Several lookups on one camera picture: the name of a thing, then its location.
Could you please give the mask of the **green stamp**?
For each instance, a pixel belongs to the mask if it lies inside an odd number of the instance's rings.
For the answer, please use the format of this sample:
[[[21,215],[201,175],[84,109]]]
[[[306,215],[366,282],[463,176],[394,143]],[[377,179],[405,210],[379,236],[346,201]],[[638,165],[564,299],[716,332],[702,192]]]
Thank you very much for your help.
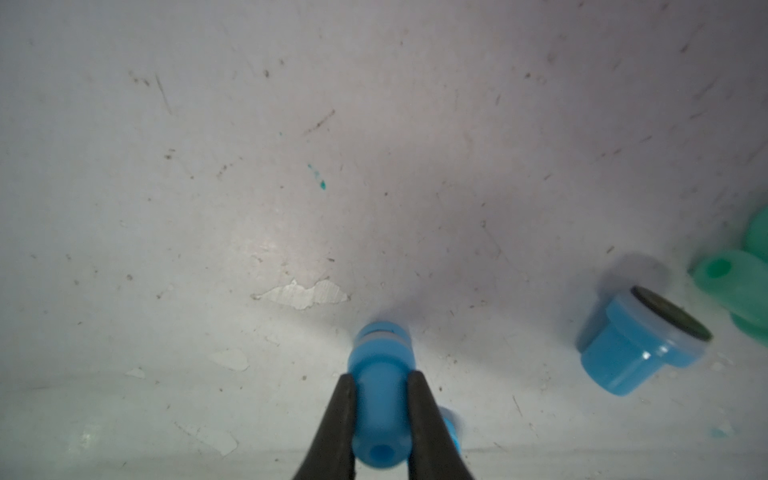
[[[727,310],[746,336],[767,346],[767,264],[742,250],[722,250],[691,271],[699,290]]]

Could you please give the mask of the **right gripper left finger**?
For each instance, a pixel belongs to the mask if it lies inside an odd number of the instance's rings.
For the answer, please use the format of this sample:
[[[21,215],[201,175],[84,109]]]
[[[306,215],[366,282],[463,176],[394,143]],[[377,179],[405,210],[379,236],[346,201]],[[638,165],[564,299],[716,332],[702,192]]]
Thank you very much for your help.
[[[347,373],[338,378],[318,430],[293,479],[353,480],[357,390],[354,377]]]

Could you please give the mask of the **green cap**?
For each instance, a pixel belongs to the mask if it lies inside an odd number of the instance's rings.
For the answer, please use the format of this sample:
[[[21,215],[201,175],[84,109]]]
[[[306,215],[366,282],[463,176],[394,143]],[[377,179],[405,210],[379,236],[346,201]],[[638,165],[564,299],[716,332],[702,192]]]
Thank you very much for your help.
[[[750,221],[743,239],[743,249],[768,263],[768,207],[762,208]]]

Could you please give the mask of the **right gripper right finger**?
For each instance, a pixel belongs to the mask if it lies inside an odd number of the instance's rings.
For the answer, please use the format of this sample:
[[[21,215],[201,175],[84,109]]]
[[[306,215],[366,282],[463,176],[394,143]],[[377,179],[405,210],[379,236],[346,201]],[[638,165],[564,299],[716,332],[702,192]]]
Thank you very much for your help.
[[[408,478],[472,480],[421,371],[408,374],[407,406],[412,436]]]

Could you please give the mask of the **blue cap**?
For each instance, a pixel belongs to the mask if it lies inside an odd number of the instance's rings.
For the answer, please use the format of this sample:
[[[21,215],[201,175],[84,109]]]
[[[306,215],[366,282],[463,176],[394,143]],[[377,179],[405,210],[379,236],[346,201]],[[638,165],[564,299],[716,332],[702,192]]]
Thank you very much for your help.
[[[439,411],[456,451],[461,453],[461,419],[453,410],[447,407],[439,406]]]

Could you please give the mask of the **blue stamp cluster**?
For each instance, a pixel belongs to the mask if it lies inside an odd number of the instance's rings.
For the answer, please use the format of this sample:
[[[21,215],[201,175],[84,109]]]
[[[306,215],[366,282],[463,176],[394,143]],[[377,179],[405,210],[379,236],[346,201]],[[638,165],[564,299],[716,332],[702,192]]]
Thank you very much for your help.
[[[415,367],[411,337],[400,325],[375,321],[355,337],[348,358],[357,395],[352,449],[371,468],[392,468],[410,456],[407,377]]]

